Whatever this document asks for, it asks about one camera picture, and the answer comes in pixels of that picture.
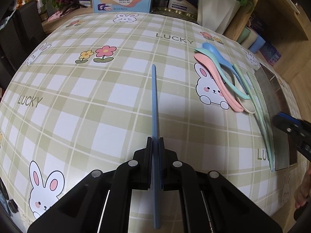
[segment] green cup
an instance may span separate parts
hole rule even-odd
[[[240,44],[244,39],[246,39],[249,34],[251,33],[251,31],[249,29],[247,29],[246,27],[244,27],[241,35],[239,36],[237,42]]]

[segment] plaid tablecloth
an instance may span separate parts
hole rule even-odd
[[[219,171],[272,215],[287,201],[283,188],[293,195],[306,159],[299,155],[297,165],[271,172],[255,116],[200,101],[194,48],[214,44],[248,81],[246,72],[254,73],[259,62],[276,74],[273,68],[246,55],[237,42],[196,24],[143,13],[130,18],[119,20],[116,13],[73,18],[48,36],[13,77],[0,104],[0,175],[20,211],[35,219],[36,208],[29,204],[38,202],[29,201],[31,161],[44,185],[52,172],[63,174],[60,198],[93,169],[114,170],[145,147],[155,64],[165,147],[195,170]],[[291,114],[300,118],[290,87],[276,76]],[[182,231],[178,195],[172,191],[161,197],[161,232]],[[151,201],[150,191],[133,192],[129,232],[153,232]]]

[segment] cartoon rabbit print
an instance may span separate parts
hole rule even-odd
[[[215,103],[220,105],[222,109],[229,109],[228,103],[209,71],[200,63],[196,63],[194,69],[200,76],[197,81],[196,91],[201,102],[207,105]]]
[[[132,15],[125,15],[125,14],[118,14],[117,18],[114,19],[115,23],[125,22],[125,23],[132,23],[136,21],[136,16],[138,14],[132,14]]]
[[[36,219],[46,212],[59,199],[58,195],[64,189],[65,178],[60,171],[50,173],[45,185],[40,169],[35,161],[29,167],[30,181],[33,189],[30,192],[29,207]]]
[[[258,66],[260,67],[259,63],[257,62],[256,58],[253,56],[253,54],[251,54],[249,51],[245,51],[242,47],[241,47],[242,52],[245,53],[247,59],[250,61],[251,64],[253,64],[254,66]]]
[[[287,178],[286,172],[284,172],[281,207],[286,204],[289,197],[290,197],[290,174],[288,175]]]
[[[26,64],[30,65],[32,62],[34,62],[39,57],[40,53],[42,53],[43,51],[45,51],[46,49],[50,47],[51,45],[47,45],[47,43],[45,42],[43,45],[39,47],[38,50],[36,50],[32,55],[30,55],[30,57],[26,60]]]

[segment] table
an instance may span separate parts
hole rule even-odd
[[[63,16],[62,18],[55,19],[53,21],[47,21],[45,20],[42,23],[43,30],[46,34],[51,34],[53,31],[55,31],[59,26],[61,26],[63,23],[67,22],[68,20],[71,20],[75,16],[79,15],[87,15],[92,14],[93,8],[87,7],[87,8],[79,8],[77,10],[74,10],[70,12],[69,14]]]
[[[222,35],[144,13],[127,20],[117,13],[74,17],[39,45],[32,63],[19,68],[0,104],[0,176],[20,212],[31,221],[43,213],[30,199],[40,174],[45,188],[56,190],[50,197],[41,187],[42,199],[52,205],[92,170],[114,170],[145,147],[151,135],[152,64],[165,147],[195,170],[219,171],[267,214],[283,206],[288,199],[283,192],[292,195],[300,184],[306,159],[299,154],[298,164],[271,172],[254,115],[200,101],[193,54],[206,41],[245,76],[254,74],[259,62],[267,67],[282,82],[291,115],[300,117],[290,87],[273,68]],[[161,197],[163,232],[182,231],[178,195]],[[150,191],[133,192],[130,232],[152,231],[150,204]]]

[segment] potted plant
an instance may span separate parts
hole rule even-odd
[[[254,7],[252,0],[199,0],[197,22],[223,34],[240,6],[247,5],[250,5],[250,10]]]

